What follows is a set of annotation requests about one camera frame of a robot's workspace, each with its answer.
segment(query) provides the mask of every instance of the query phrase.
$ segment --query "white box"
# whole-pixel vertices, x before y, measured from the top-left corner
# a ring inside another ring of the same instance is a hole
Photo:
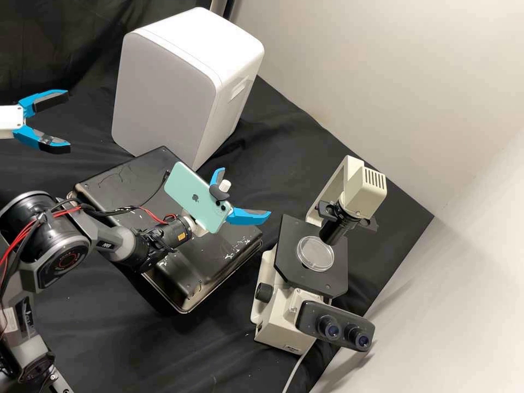
[[[135,156],[165,145],[192,169],[235,130],[264,47],[194,8],[124,37],[112,136]]]

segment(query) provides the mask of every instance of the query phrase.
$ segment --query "inverted microscope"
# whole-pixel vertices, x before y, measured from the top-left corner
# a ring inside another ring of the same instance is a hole
[[[385,176],[346,156],[306,220],[284,215],[278,243],[262,254],[251,310],[255,341],[304,355],[316,339],[366,352],[374,325],[331,305],[348,290],[347,241],[355,228],[377,231],[374,213]]]

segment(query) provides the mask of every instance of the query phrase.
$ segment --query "smartphone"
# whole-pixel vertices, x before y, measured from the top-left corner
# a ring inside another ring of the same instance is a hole
[[[233,209],[229,202],[217,201],[209,192],[209,184],[180,161],[173,166],[164,191],[210,233],[218,232]]]

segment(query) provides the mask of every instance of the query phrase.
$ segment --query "white cable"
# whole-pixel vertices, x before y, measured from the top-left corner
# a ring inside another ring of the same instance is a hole
[[[328,299],[327,304],[331,306],[331,299]],[[293,377],[296,374],[296,371],[299,369],[300,363],[302,363],[302,360],[306,357],[306,354],[309,352],[311,347],[315,344],[315,341],[311,343],[307,351],[305,351],[302,356],[296,361],[296,365],[293,368],[293,371],[291,371],[291,375],[288,378],[288,381],[285,383],[284,390],[282,390],[282,393],[286,393],[288,391],[289,385],[291,384],[291,381],[293,380]]]

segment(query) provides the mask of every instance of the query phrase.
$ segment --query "white backdrop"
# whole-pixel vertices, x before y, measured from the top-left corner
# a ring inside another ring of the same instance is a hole
[[[237,0],[260,75],[435,213],[524,122],[518,0]]]
[[[524,390],[524,132],[433,219],[312,393]]]

